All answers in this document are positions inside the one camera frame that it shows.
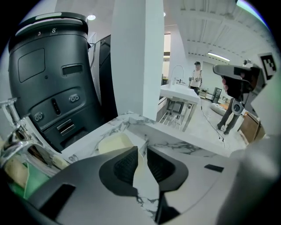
ceiling light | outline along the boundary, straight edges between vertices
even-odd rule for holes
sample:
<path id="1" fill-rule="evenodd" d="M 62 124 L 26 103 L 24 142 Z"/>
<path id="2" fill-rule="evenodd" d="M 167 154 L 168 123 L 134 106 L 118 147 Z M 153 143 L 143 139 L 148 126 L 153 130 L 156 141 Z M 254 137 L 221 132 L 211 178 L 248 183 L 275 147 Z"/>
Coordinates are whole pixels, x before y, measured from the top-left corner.
<path id="1" fill-rule="evenodd" d="M 94 20 L 95 18 L 96 18 L 95 15 L 89 15 L 89 16 L 87 16 L 87 19 L 88 19 L 88 20 Z"/>
<path id="2" fill-rule="evenodd" d="M 213 54 L 213 53 L 211 53 L 211 52 L 208 52 L 208 54 L 209 55 L 212 55 L 212 56 L 216 56 L 216 57 L 218 57 L 218 58 L 222 58 L 222 59 L 224 59 L 224 60 L 226 60 L 226 61 L 230 61 L 229 59 L 227 59 L 227 58 L 225 58 L 225 57 L 222 57 L 222 56 L 219 56 L 219 55 L 217 55 L 217 54 Z"/>

white column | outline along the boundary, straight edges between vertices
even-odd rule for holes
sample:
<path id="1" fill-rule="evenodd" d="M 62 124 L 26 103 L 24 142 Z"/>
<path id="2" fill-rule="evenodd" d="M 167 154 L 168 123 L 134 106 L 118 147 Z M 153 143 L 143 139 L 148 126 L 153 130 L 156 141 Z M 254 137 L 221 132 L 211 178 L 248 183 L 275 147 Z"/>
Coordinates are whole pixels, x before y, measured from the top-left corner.
<path id="1" fill-rule="evenodd" d="M 156 119 L 163 52 L 163 1 L 116 0 L 111 66 L 119 115 L 130 110 Z"/>

white wall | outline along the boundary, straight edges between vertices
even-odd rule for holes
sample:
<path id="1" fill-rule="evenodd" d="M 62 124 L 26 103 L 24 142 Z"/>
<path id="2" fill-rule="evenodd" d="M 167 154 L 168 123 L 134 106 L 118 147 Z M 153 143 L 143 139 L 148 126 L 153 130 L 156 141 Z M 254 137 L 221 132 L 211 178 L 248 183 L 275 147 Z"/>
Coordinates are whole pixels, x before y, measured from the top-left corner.
<path id="1" fill-rule="evenodd" d="M 213 72 L 214 64 L 203 62 L 203 71 L 202 71 L 202 88 L 209 89 L 208 92 L 213 94 L 216 87 L 222 89 L 220 96 L 226 98 L 231 98 L 223 89 L 223 84 L 221 82 L 222 78 L 219 75 L 214 74 Z"/>
<path id="2" fill-rule="evenodd" d="M 168 75 L 169 75 L 169 65 L 170 65 L 170 61 L 163 62 L 162 74 L 165 77 L 168 77 Z"/>
<path id="3" fill-rule="evenodd" d="M 164 51 L 171 51 L 171 34 L 164 35 Z"/>
<path id="4" fill-rule="evenodd" d="M 116 0 L 111 66 L 118 114 L 128 110 L 155 120 L 164 51 L 162 0 Z"/>
<path id="5" fill-rule="evenodd" d="M 165 28 L 165 31 L 170 31 L 171 33 L 171 53 L 170 53 L 170 64 L 169 64 L 169 81 L 173 78 L 179 77 L 182 78 L 183 69 L 184 76 L 186 77 L 186 73 L 188 72 L 187 66 L 187 58 L 184 52 L 183 42 L 180 36 L 180 32 L 177 26 L 171 26 Z"/>

appliance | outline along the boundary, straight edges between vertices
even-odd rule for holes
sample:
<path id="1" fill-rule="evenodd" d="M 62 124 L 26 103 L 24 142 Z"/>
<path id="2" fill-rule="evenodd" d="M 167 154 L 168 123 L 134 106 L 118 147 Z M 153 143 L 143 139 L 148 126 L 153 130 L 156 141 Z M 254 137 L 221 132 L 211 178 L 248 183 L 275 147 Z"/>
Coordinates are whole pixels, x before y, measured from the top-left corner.
<path id="1" fill-rule="evenodd" d="M 220 98 L 221 89 L 215 87 L 212 103 L 218 103 Z"/>
<path id="2" fill-rule="evenodd" d="M 166 85 L 166 84 L 168 84 L 168 78 L 163 77 L 163 74 L 162 74 L 162 82 L 161 82 L 161 85 Z"/>
<path id="3" fill-rule="evenodd" d="M 105 122 L 118 116 L 112 83 L 110 40 L 111 35 L 95 44 L 94 63 L 91 65 L 94 85 Z"/>
<path id="4" fill-rule="evenodd" d="M 20 23 L 9 42 L 11 93 L 58 152 L 104 124 L 91 77 L 86 18 L 51 13 Z"/>

faucet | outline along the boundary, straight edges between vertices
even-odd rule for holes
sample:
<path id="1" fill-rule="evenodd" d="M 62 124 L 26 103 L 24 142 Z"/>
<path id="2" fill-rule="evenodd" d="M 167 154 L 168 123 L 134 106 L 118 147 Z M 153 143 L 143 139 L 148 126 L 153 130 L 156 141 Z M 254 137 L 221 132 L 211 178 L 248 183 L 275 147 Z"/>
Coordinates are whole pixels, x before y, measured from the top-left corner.
<path id="1" fill-rule="evenodd" d="M 32 141 L 31 136 L 26 132 L 23 123 L 28 115 L 22 119 L 19 118 L 14 106 L 16 100 L 16 98 L 12 98 L 7 101 L 0 102 L 2 110 L 14 128 L 4 145 L 2 147 L 0 146 L 0 169 L 3 168 L 7 161 L 18 152 L 27 152 L 31 146 L 44 148 L 42 145 Z"/>
<path id="2" fill-rule="evenodd" d="M 174 72 L 174 69 L 175 69 L 177 66 L 180 66 L 181 68 L 183 68 L 182 65 L 176 65 L 176 66 L 173 68 L 173 70 L 172 70 L 172 78 L 171 78 L 171 80 L 173 80 L 173 72 Z"/>

